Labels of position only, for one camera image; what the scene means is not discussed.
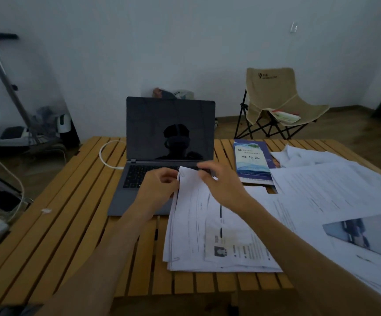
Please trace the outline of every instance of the laptop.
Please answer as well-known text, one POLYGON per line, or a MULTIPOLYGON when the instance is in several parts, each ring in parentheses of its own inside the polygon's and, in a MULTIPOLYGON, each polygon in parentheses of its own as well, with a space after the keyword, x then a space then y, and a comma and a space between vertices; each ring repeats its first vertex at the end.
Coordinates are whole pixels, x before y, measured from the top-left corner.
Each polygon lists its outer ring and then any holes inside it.
MULTIPOLYGON (((108 215, 121 216, 134 202, 145 173, 214 158, 215 102, 128 97, 127 162, 108 215)), ((156 215, 168 215, 169 200, 156 215)))

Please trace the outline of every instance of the chair backrest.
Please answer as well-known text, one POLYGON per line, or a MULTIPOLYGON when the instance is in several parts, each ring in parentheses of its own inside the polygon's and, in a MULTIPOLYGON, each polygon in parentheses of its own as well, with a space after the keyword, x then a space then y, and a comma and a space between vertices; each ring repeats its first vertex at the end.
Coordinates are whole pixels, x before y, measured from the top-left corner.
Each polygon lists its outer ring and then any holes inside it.
POLYGON ((250 103, 259 110, 278 109, 297 95, 292 68, 248 68, 246 89, 250 103))

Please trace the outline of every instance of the person's left hand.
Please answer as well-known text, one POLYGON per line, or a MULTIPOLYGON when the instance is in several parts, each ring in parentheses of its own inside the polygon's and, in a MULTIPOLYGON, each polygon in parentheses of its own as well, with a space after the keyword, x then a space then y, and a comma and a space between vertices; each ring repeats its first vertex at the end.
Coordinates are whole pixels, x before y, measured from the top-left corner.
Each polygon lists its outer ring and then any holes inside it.
POLYGON ((167 167, 148 171, 135 198, 136 210, 151 218, 179 189, 177 174, 178 171, 167 167))

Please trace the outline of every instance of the laptop keyboard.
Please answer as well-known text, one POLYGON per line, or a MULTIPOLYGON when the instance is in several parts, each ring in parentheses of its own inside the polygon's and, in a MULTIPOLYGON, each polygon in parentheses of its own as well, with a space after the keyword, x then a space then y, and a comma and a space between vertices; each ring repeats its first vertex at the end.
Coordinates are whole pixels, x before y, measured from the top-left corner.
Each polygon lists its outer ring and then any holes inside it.
MULTIPOLYGON (((145 173, 150 170, 168 167, 169 169, 178 170, 177 166, 156 166, 156 165, 130 165, 128 174, 123 184, 124 188, 140 187, 144 180, 145 173)), ((196 166, 190 166, 190 169, 199 170, 196 166)))

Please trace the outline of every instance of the slatted wooden table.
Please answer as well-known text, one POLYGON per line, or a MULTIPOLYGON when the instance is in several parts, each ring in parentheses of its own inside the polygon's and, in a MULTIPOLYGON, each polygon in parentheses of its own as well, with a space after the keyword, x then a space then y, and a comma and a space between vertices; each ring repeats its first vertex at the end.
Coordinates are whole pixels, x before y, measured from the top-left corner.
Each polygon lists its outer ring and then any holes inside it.
MULTIPOLYGON (((93 137, 79 150, 0 244, 0 305, 42 304, 88 259, 118 217, 107 209, 122 171, 103 166, 98 151, 109 140, 93 137), (50 213, 42 209, 51 209, 50 213)), ((334 140, 265 140, 271 151, 285 144, 329 151, 381 173, 334 140)), ((215 140, 215 160, 235 167, 232 140, 215 140)), ((124 143, 109 144, 103 158, 124 166, 124 143)), ((167 271, 162 261, 167 217, 145 226, 119 278, 116 297, 235 292, 292 288, 274 273, 186 273, 167 271)))

